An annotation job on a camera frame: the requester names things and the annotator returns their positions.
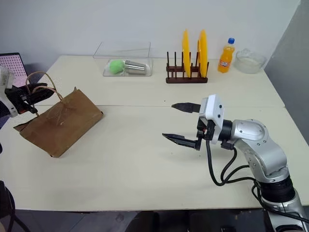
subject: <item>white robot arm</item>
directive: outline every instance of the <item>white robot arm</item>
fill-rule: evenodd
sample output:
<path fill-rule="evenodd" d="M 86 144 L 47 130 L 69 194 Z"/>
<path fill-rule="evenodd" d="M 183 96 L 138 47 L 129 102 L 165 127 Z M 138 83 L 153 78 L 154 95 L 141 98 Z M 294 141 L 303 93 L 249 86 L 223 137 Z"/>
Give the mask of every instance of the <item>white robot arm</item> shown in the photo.
<path fill-rule="evenodd" d="M 305 222 L 308 223 L 309 220 L 306 218 L 298 193 L 293 188 L 286 155 L 269 137 L 264 124 L 254 119 L 233 122 L 224 120 L 224 107 L 217 95 L 210 95 L 203 99 L 201 105 L 178 103 L 172 107 L 189 113 L 199 113 L 198 140 L 187 140 L 175 134 L 163 135 L 179 145 L 189 146 L 196 150 L 200 149 L 201 141 L 205 139 L 209 170 L 216 185 L 253 180 L 253 194 L 254 189 L 257 188 L 258 194 L 255 194 L 255 197 L 267 210 L 273 231 L 308 232 Z M 211 163 L 210 142 L 215 144 L 218 141 L 222 142 L 222 148 L 234 150 L 235 154 L 234 146 L 240 149 L 248 162 L 248 165 L 240 166 L 224 179 L 224 173 L 232 160 L 221 174 L 221 183 L 217 182 L 214 177 Z M 245 167 L 250 167 L 254 178 L 244 177 L 230 180 L 235 172 Z"/>

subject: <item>metal cup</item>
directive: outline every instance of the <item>metal cup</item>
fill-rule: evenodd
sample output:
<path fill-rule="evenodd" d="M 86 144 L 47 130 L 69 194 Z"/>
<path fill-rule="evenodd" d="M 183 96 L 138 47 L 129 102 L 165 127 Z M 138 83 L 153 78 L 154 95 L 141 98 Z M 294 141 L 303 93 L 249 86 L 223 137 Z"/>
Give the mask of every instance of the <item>metal cup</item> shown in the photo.
<path fill-rule="evenodd" d="M 145 64 L 126 60 L 125 61 L 125 71 L 128 74 L 146 75 L 147 66 Z"/>

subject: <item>green ball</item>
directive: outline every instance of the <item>green ball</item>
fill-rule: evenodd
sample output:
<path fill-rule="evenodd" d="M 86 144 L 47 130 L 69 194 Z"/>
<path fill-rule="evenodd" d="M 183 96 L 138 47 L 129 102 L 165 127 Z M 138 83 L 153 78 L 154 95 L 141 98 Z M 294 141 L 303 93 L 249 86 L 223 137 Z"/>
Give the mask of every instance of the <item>green ball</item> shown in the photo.
<path fill-rule="evenodd" d="M 113 60 L 110 63 L 110 72 L 112 74 L 121 73 L 125 70 L 125 63 L 121 59 Z"/>

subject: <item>bag handle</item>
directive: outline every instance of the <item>bag handle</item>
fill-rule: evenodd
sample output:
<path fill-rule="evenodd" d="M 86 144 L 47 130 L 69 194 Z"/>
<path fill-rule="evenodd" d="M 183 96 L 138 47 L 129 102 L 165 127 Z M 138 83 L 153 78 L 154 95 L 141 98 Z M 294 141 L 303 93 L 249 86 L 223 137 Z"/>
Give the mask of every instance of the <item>bag handle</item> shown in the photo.
<path fill-rule="evenodd" d="M 48 79 L 50 80 L 50 82 L 52 83 L 52 85 L 53 85 L 53 87 L 54 87 L 54 89 L 55 89 L 54 92 L 58 95 L 60 101 L 63 100 L 63 97 L 57 92 L 56 86 L 55 86 L 53 80 L 51 79 L 51 77 L 50 77 L 47 73 L 42 72 L 42 71 L 33 72 L 33 73 L 31 73 L 31 74 L 26 78 L 26 88 L 27 88 L 27 90 L 28 90 L 28 93 L 30 94 L 31 92 L 30 92 L 29 86 L 27 85 L 27 82 L 30 83 L 30 78 L 31 78 L 34 74 L 38 74 L 38 73 L 45 74 L 45 75 L 48 77 Z"/>

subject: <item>robotic arm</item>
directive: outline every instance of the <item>robotic arm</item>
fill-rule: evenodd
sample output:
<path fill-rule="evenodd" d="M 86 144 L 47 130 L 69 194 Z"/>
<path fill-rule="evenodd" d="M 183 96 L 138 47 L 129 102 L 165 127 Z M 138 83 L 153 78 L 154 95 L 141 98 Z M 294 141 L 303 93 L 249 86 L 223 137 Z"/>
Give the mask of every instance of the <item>robotic arm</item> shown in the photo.
<path fill-rule="evenodd" d="M 14 75 L 7 68 L 0 66 L 0 118 L 3 116 L 15 117 L 27 111 L 34 114 L 37 109 L 33 107 L 33 104 L 51 97 L 54 93 L 45 88 L 32 93 L 35 87 L 47 86 L 46 83 L 15 87 L 13 81 Z"/>
<path fill-rule="evenodd" d="M 308 232 L 305 222 L 308 223 L 309 220 L 306 219 L 298 193 L 293 188 L 286 155 L 269 137 L 264 124 L 254 119 L 233 122 L 225 120 L 224 107 L 217 95 L 204 98 L 201 105 L 178 103 L 172 107 L 188 113 L 199 113 L 198 139 L 187 140 L 176 134 L 163 134 L 163 136 L 179 145 L 192 147 L 196 150 L 200 150 L 201 141 L 205 139 L 209 169 L 216 185 L 222 186 L 240 180 L 253 180 L 253 194 L 254 188 L 257 188 L 258 196 L 255 196 L 262 207 L 267 210 L 273 231 Z M 221 147 L 224 149 L 235 152 L 234 146 L 240 149 L 248 162 L 248 165 L 234 170 L 225 180 L 221 177 L 222 183 L 216 181 L 211 164 L 210 143 L 215 144 L 218 141 L 222 142 Z M 229 181 L 232 174 L 244 167 L 250 167 L 254 179 L 244 177 Z"/>

